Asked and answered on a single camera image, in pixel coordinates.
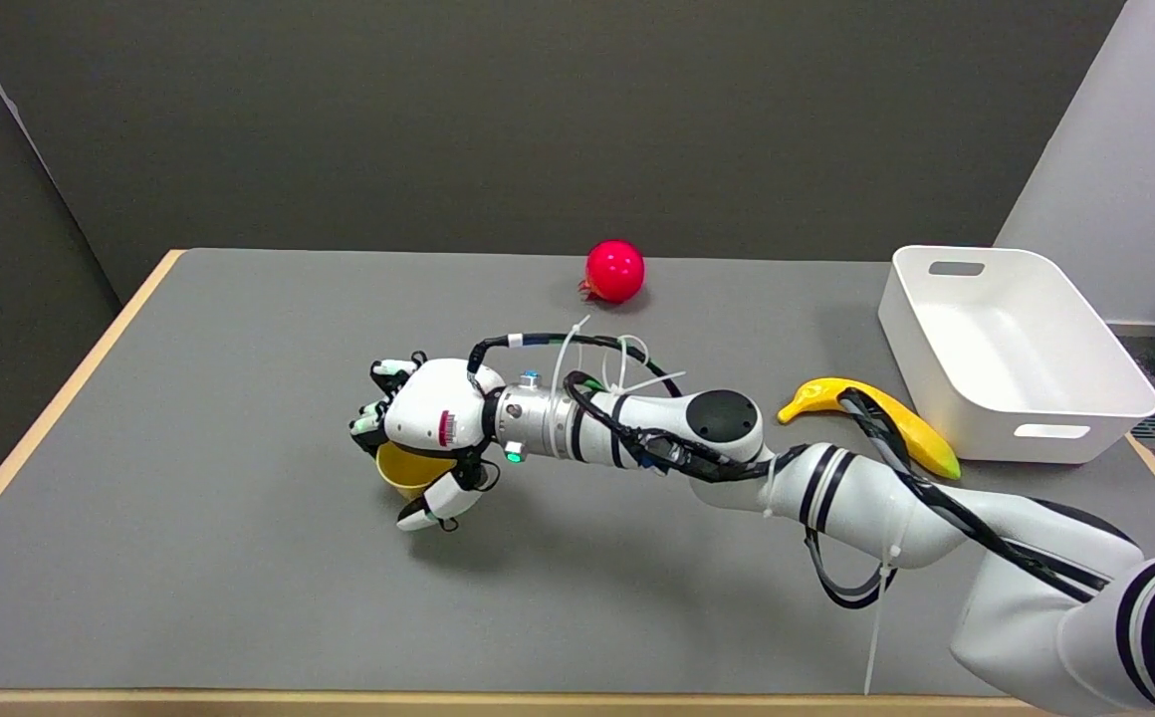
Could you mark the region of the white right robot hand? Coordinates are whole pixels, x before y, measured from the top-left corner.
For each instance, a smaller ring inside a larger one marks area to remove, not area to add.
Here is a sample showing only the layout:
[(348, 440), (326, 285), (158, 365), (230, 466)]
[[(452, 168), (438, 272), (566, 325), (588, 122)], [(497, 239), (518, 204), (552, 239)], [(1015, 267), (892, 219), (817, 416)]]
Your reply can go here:
[(495, 468), (483, 454), (494, 440), (487, 416), (491, 399), (506, 382), (495, 369), (470, 372), (464, 358), (382, 359), (368, 378), (383, 391), (348, 424), (348, 434), (377, 457), (383, 445), (422, 460), (445, 460), (447, 466), (422, 487), (398, 513), (403, 532), (459, 526), (459, 516), (495, 485)]

